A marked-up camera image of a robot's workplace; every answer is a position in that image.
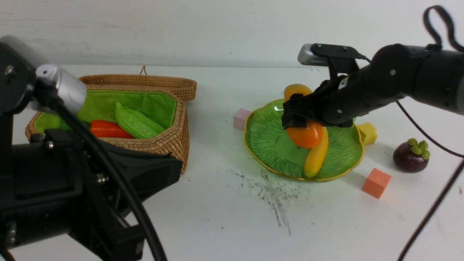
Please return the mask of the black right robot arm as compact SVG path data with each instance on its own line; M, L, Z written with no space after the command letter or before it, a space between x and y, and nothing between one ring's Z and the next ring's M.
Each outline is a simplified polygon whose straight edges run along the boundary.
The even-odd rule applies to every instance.
M293 94L283 104L282 126L303 128L307 122L349 127L353 119L406 96L435 108L463 114L463 53L432 47L385 46L370 64L352 47L305 44L298 61L321 61L330 71L312 94Z

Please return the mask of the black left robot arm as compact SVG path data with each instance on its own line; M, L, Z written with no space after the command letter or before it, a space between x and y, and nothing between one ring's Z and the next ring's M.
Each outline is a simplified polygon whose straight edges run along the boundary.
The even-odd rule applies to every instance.
M10 249L68 234L103 261L167 256L142 202L179 180L169 154L99 141L76 114L87 87L12 35L1 37L1 257ZM13 118L51 112L70 130L46 129L13 144Z

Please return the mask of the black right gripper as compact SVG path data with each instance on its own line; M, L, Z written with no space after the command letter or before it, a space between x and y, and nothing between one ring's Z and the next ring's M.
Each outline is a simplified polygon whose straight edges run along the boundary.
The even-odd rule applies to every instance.
M283 103L283 128L307 128L306 119L323 126L352 126L355 118L366 115L365 103L345 87L352 87L348 78L335 78L322 81L310 95L292 94Z

